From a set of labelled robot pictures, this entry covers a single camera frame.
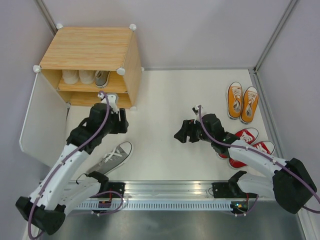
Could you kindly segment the grey sneaker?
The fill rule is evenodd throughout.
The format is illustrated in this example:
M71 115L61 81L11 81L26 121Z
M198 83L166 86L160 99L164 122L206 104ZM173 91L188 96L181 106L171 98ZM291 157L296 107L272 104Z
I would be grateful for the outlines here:
M106 176L124 165L132 156L133 151L133 144L129 141L125 141L116 146L111 152L102 156L97 164L86 171L86 174L89 175L92 172L97 172Z
M95 85L98 88L105 88L108 85L110 73L110 71L97 70L95 72Z

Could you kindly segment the beige canvas shoe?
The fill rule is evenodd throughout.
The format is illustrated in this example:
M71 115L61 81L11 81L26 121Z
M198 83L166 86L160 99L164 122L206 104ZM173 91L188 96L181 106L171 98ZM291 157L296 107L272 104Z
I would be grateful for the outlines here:
M94 70L79 70L79 80L82 84L89 85L95 82Z
M74 85L79 81L79 72L78 70L64 69L62 70L62 78L67 85Z

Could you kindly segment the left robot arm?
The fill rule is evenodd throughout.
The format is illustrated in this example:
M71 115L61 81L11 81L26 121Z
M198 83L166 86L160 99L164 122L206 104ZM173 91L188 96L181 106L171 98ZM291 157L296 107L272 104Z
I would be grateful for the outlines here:
M73 190L63 194L81 164L108 134L125 134L129 123L124 108L114 104L96 103L80 124L74 128L66 140L59 159L45 179L30 196L21 196L15 203L17 210L27 221L28 237L32 226L42 233L53 235L62 226L67 215L86 199L97 196L103 198L109 193L108 174L122 166L133 154L133 144L125 141L103 155L98 163L85 173L85 180Z

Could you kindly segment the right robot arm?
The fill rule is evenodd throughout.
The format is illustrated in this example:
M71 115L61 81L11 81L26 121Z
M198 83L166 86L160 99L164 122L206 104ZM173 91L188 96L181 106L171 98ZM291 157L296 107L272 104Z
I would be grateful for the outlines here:
M316 185L299 159L286 160L254 148L225 131L213 113L184 120L174 138L181 143L208 142L216 153L258 171L259 176L240 170L228 180L228 192L235 198L243 194L267 197L291 214L303 209L312 197L320 198Z

